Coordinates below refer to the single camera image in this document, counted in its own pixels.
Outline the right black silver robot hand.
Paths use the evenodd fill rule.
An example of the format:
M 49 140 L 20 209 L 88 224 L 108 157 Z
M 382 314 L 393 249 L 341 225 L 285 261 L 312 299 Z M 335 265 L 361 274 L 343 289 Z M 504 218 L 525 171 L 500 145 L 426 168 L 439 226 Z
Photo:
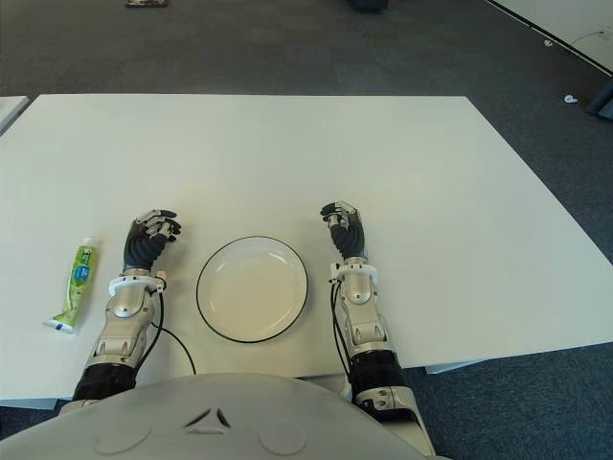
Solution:
M 365 233 L 356 208 L 343 200 L 334 201 L 323 206 L 320 215 L 344 260 L 367 259 Z

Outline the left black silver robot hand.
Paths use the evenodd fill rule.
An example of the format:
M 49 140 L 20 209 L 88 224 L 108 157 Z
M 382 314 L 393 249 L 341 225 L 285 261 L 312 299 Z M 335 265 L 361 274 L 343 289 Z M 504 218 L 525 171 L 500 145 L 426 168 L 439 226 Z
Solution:
M 166 245 L 181 233 L 177 214 L 153 209 L 131 222 L 124 248 L 124 270 L 151 270 Z

